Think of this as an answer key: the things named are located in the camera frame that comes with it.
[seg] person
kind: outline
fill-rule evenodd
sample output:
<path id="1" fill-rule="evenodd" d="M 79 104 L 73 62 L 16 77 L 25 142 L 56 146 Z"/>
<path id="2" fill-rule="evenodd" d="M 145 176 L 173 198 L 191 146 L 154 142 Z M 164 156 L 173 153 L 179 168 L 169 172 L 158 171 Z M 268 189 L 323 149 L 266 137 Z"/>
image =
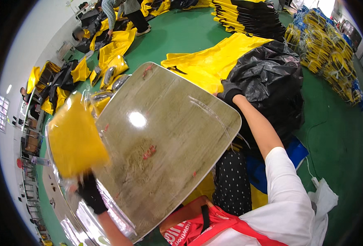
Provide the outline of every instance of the person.
<path id="1" fill-rule="evenodd" d="M 24 87 L 20 88 L 20 94 L 23 97 L 23 101 L 28 103 L 29 100 L 30 100 L 31 94 L 28 94 L 27 90 Z M 39 100 L 39 97 L 36 94 L 34 94 L 33 97 L 35 99 Z M 28 109 L 30 110 L 30 115 L 34 119 L 39 120 L 39 113 L 35 110 L 37 106 L 40 107 L 39 103 L 37 101 L 35 101 L 35 100 L 31 100 L 31 103 L 28 106 Z"/>
<path id="2" fill-rule="evenodd" d="M 117 12 L 117 18 L 116 18 L 115 11 L 113 10 L 113 8 L 118 6 L 119 6 L 119 11 Z M 103 11 L 108 17 L 109 36 L 112 36 L 113 34 L 115 21 L 122 21 L 125 19 L 125 18 L 120 18 L 122 13 L 124 13 L 125 16 L 138 29 L 136 36 L 141 36 L 150 32 L 151 26 L 145 20 L 143 13 L 140 11 L 141 6 L 137 0 L 102 0 L 95 5 L 95 8 L 98 11 Z"/>
<path id="3" fill-rule="evenodd" d="M 79 9 L 87 8 L 88 6 L 89 6 L 89 3 L 83 2 L 82 4 L 79 5 Z"/>
<path id="4" fill-rule="evenodd" d="M 228 228 L 203 245 L 260 246 L 262 240 L 265 245 L 309 245 L 315 213 L 279 136 L 270 122 L 250 104 L 240 88 L 226 80 L 222 83 L 224 91 L 215 96 L 240 109 L 265 160 L 268 204 L 252 210 L 244 157 L 242 153 L 226 151 L 216 163 L 213 203 L 230 216 L 238 216 L 241 223 L 249 228 L 249 234 Z M 80 185 L 78 193 L 94 209 L 94 213 L 98 214 L 98 220 L 110 243 L 132 245 L 112 223 L 96 188 L 94 175 L 91 174 L 90 180 L 86 178 L 86 181 L 88 185 L 83 186 L 84 188 Z M 213 227 L 201 232 L 199 228 L 192 234 L 195 239 L 199 239 L 202 238 L 199 236 L 211 230 Z"/>

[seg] red marking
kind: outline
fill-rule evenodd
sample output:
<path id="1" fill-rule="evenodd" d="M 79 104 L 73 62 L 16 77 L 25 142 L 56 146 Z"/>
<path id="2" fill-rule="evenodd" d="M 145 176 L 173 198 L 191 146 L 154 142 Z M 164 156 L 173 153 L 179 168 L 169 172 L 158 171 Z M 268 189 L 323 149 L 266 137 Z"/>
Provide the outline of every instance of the red marking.
<path id="1" fill-rule="evenodd" d="M 145 78 L 147 71 L 150 71 L 152 69 L 153 64 L 150 64 L 149 66 L 147 66 L 147 68 L 145 69 L 145 71 L 143 72 L 143 76 L 142 78 Z"/>
<path id="2" fill-rule="evenodd" d="M 155 145 L 150 145 L 149 149 L 143 154 L 143 159 L 147 160 L 147 158 L 153 156 L 155 154 L 155 152 L 157 151 Z"/>

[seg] table top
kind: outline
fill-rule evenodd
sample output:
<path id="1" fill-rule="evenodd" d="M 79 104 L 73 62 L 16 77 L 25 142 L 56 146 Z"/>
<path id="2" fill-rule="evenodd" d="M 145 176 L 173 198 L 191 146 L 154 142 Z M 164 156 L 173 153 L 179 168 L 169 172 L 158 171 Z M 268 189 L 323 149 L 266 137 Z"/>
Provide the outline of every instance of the table top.
<path id="1" fill-rule="evenodd" d="M 135 225 L 135 243 L 203 180 L 237 135 L 241 118 L 186 79 L 145 63 L 96 126 L 111 163 L 94 172 Z"/>

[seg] dark hair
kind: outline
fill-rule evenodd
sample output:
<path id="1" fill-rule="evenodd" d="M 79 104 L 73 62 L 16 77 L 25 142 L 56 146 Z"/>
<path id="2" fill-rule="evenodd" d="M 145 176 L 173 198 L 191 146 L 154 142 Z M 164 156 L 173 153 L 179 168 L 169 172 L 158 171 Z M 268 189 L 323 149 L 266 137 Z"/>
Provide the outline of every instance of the dark hair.
<path id="1" fill-rule="evenodd" d="M 102 0 L 99 0 L 98 3 L 95 4 L 95 9 L 100 11 L 99 7 L 101 7 L 101 5 L 102 5 Z"/>
<path id="2" fill-rule="evenodd" d="M 83 2 L 82 4 L 79 5 L 79 9 L 82 9 L 86 4 L 88 4 L 87 2 Z"/>

